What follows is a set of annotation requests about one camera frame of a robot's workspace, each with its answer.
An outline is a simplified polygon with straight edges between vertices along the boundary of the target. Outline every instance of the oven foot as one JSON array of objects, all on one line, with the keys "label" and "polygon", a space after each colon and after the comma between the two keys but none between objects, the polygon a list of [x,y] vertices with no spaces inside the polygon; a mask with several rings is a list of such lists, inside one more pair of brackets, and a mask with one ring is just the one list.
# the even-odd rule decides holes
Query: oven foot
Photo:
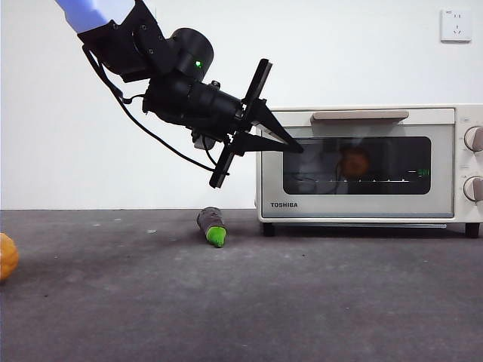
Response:
[{"label": "oven foot", "polygon": [[262,223],[263,236],[271,238],[275,236],[275,226],[272,223]]},{"label": "oven foot", "polygon": [[480,235],[480,224],[479,223],[466,224],[465,235],[467,238],[476,239]]}]

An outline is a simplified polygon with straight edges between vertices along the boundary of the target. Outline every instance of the oven glass window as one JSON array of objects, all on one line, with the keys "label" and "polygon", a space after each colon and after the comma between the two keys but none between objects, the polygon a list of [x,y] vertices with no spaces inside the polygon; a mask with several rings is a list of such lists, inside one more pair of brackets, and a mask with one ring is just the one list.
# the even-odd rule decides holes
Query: oven glass window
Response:
[{"label": "oven glass window", "polygon": [[427,137],[298,139],[284,153],[289,195],[425,195],[431,189]]}]

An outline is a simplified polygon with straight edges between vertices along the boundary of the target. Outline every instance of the toshiba logo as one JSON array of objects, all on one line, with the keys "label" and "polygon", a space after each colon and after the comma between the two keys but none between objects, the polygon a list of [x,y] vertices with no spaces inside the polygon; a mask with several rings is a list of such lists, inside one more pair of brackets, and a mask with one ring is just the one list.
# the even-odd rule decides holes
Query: toshiba logo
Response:
[{"label": "toshiba logo", "polygon": [[299,207],[297,202],[271,202],[272,207]]}]

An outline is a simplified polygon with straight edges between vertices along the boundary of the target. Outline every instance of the oven control knob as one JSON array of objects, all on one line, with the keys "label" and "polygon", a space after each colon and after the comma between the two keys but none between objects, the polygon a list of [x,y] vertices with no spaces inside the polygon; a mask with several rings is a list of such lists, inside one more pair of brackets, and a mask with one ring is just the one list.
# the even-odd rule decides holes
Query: oven control knob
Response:
[{"label": "oven control knob", "polygon": [[483,127],[473,127],[465,134],[466,147],[473,152],[483,151]]},{"label": "oven control knob", "polygon": [[465,182],[465,196],[474,202],[483,201],[483,177],[471,177]]}]

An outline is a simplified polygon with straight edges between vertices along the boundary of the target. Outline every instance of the green indicator light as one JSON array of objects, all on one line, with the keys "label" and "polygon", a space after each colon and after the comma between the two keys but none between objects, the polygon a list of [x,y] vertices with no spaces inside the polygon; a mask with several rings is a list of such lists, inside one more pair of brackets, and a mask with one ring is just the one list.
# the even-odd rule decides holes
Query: green indicator light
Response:
[{"label": "green indicator light", "polygon": [[419,176],[429,176],[431,175],[431,170],[428,170],[427,168],[423,168],[417,171],[417,174]]}]

